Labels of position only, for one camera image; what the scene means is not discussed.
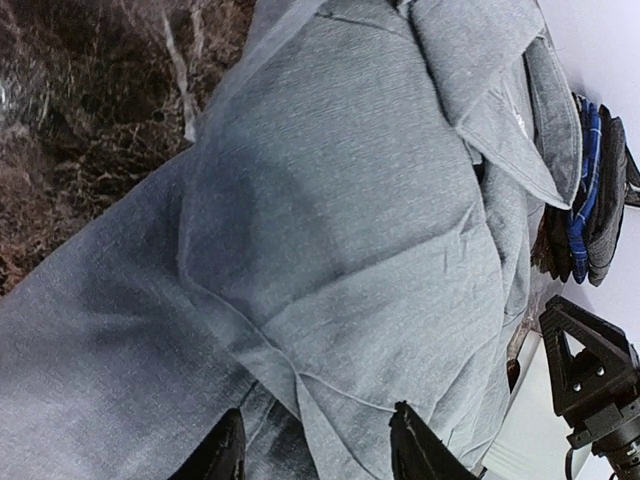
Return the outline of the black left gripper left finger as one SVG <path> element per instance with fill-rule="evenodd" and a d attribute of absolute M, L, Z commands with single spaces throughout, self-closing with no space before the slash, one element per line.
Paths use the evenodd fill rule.
<path fill-rule="evenodd" d="M 241 412 L 225 412 L 170 480 L 243 480 L 246 435 Z"/>

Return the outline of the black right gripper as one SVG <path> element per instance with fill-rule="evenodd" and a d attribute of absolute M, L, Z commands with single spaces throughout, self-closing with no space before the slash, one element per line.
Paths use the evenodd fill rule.
<path fill-rule="evenodd" d="M 546 303 L 539 323 L 555 414 L 570 425 L 593 414 L 567 437 L 565 478 L 574 478 L 573 452 L 590 445 L 594 456 L 607 458 L 611 479 L 638 479 L 637 351 L 621 328 L 559 295 Z"/>

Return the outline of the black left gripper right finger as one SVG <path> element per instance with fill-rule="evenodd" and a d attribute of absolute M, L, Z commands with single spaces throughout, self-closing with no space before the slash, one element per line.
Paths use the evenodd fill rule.
<path fill-rule="evenodd" d="M 406 402 L 397 402 L 389 427 L 395 480 L 476 480 Z"/>

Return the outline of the grey long sleeve shirt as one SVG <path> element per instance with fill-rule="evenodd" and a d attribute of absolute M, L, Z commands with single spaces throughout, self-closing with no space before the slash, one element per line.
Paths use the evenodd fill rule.
<path fill-rule="evenodd" d="M 258 2 L 195 145 L 3 300 L 2 477 L 166 479 L 239 407 L 251 479 L 388 479 L 403 400 L 474 467 L 581 143 L 534 1 Z"/>

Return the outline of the white plastic bin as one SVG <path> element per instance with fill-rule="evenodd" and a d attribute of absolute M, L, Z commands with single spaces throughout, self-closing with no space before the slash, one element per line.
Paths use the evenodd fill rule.
<path fill-rule="evenodd" d="M 528 333 L 517 360 L 521 372 L 501 430 L 482 461 L 484 477 L 563 479 L 570 429 L 554 413 L 545 347 L 537 332 Z"/>

